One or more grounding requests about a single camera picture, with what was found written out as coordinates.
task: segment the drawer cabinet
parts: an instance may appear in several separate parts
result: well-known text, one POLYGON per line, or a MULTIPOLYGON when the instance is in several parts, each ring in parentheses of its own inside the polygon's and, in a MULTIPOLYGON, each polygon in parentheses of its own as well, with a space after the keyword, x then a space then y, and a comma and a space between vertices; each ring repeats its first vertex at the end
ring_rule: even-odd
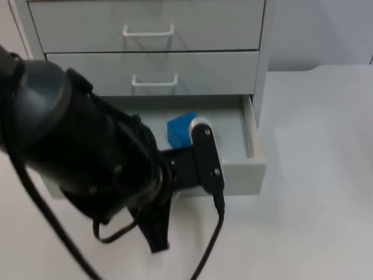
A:
POLYGON ((46 53, 259 48, 264 0, 31 2, 46 53))
POLYGON ((77 70, 100 96, 243 95, 254 91, 258 64, 257 52, 47 54, 47 58, 77 70))
POLYGON ((208 118, 225 193, 259 194, 266 160, 256 121, 274 0, 8 1, 30 58, 80 72, 101 98, 140 115, 160 149, 170 147, 168 120, 208 118))

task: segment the wire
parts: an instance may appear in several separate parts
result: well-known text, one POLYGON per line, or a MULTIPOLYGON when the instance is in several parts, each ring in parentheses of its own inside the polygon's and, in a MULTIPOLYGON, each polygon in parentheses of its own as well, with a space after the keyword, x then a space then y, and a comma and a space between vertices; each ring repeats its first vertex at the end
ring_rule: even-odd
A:
MULTIPOLYGON (((7 151, 10 161, 13 164, 14 169, 18 175, 19 180, 21 181, 24 189, 35 203, 36 207, 40 210, 42 215, 45 217, 49 225, 52 227, 53 231, 56 233, 58 238, 64 244, 65 248, 69 251, 73 259, 80 265, 81 269, 92 279, 92 280, 103 280, 101 276, 95 271, 95 269, 88 263, 88 261, 84 258, 83 254, 80 250, 76 247, 75 243, 71 240, 65 229, 62 227, 56 216, 54 215, 51 208, 45 202, 44 198, 40 195, 37 191, 34 183, 32 182, 30 175, 26 170, 26 166, 24 160, 18 150, 17 143, 13 139, 14 136, 14 125, 13 125, 13 112, 11 112, 10 101, 11 98, 14 96, 14 93, 17 91, 17 87, 19 84, 19 80, 22 77, 22 72, 24 71, 24 62, 18 57, 18 65, 17 65, 17 75, 14 75, 12 80, 9 82, 8 87, 4 90, 4 94, 2 94, 0 98, 0 129, 1 134, 3 137, 4 148, 7 151)), ((214 204, 219 214, 219 220, 215 231, 210 239, 210 242, 206 248, 203 257, 198 264, 195 272, 192 275, 191 280, 196 280, 197 277, 200 275, 203 267, 205 266, 207 259, 209 258, 212 249, 215 245, 217 237, 220 233, 220 230, 223 226, 224 222, 224 196, 223 193, 219 193, 214 195, 214 204)), ((137 225, 137 219, 135 219, 129 226, 124 227, 123 229, 116 232, 114 235, 102 239, 104 241, 108 241, 111 243, 116 239, 120 238, 125 233, 129 232, 137 225)), ((93 229, 95 232, 96 238, 100 238, 99 236, 99 226, 97 223, 93 223, 93 229)))
POLYGON ((215 242, 217 240, 217 237, 219 236, 221 228, 223 227, 224 211, 225 211, 225 202, 224 202, 223 194, 215 195, 214 196, 214 203, 215 203, 215 207, 217 209, 217 212, 219 214, 219 220, 217 221, 217 225, 215 227, 214 233, 211 236, 210 242, 207 245, 207 248, 206 248, 205 252, 203 253, 203 256, 202 256, 196 270, 194 271, 191 280, 196 280, 198 278, 199 274, 202 272, 203 267, 205 266, 207 260, 210 257, 212 249, 214 248, 215 242))
POLYGON ((95 238, 103 244, 110 244, 110 243, 118 240, 119 238, 121 238, 123 235, 125 235, 126 233, 128 233, 132 229, 134 229, 138 225, 138 220, 137 219, 133 220, 133 222, 130 223, 128 226, 123 227, 122 229, 120 229, 116 233, 112 234, 111 236, 105 237, 105 238, 100 237, 100 225, 101 225, 101 223, 99 221, 96 221, 96 220, 93 221, 93 234, 94 234, 95 238))
POLYGON ((0 126, 3 137, 4 148, 7 151, 10 161, 13 164, 14 169, 18 175, 19 180, 21 181, 24 189, 35 203, 37 208, 40 210, 42 215, 45 217, 49 225, 52 227, 53 231, 59 237, 61 242, 63 242, 65 248, 70 252, 71 256, 75 261, 80 265, 82 270, 92 279, 92 280, 103 280, 101 276, 94 270, 94 268, 85 260, 82 253, 75 246, 74 242, 68 236, 67 232, 63 229, 62 225, 54 215, 51 208, 44 201, 40 193, 37 191, 34 183, 32 182, 30 175, 28 174, 24 161, 21 157, 20 152, 17 148, 17 143, 13 139, 13 120, 10 99, 12 98, 13 93, 16 92, 16 89, 19 84, 19 79, 22 75, 13 77, 12 81, 9 82, 8 88, 4 91, 1 98, 1 108, 0 108, 0 126))

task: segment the robotic arm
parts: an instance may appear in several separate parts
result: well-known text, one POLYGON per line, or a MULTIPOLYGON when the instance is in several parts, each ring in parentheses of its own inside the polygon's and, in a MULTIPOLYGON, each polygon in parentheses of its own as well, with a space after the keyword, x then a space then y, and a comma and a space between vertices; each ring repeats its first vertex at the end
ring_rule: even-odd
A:
POLYGON ((201 272, 224 217, 224 178, 213 131, 203 119, 189 127, 192 146, 159 151, 151 130, 102 101, 72 69, 24 61, 0 47, 0 149, 49 224, 91 279, 85 261, 39 195, 25 164, 58 183, 66 198, 93 220, 99 241, 111 243, 139 226, 152 253, 168 249, 171 196, 202 186, 214 197, 218 226, 192 279, 201 272), (134 221, 102 239, 108 224, 128 208, 134 221))

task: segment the table surface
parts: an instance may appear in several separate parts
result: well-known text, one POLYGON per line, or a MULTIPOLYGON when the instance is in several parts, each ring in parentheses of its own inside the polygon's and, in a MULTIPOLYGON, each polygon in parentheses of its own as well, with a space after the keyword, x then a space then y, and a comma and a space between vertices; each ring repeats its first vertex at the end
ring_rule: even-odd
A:
MULTIPOLYGON (((262 192, 227 197, 226 222, 200 279, 373 279, 373 67, 268 74, 259 136, 262 192)), ((173 205, 168 252, 138 229, 109 246, 67 201, 48 197, 105 279, 189 279, 217 222, 211 198, 173 205)), ((0 278, 87 279, 0 158, 0 278)), ((105 229, 130 221, 123 211, 105 229)))

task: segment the drawer handle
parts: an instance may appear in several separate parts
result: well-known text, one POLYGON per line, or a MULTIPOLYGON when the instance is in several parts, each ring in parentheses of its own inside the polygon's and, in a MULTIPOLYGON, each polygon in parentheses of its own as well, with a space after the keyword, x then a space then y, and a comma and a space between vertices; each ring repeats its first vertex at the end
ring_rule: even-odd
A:
POLYGON ((175 27, 173 24, 171 24, 170 30, 166 32, 131 33, 131 32, 128 32, 127 24, 123 28, 124 37, 171 37, 174 35, 174 32, 175 32, 175 27))
POLYGON ((174 80, 170 83, 139 83, 136 75, 132 76, 132 86, 137 88, 156 88, 156 87, 173 87, 176 86, 179 81, 177 74, 174 76, 174 80))

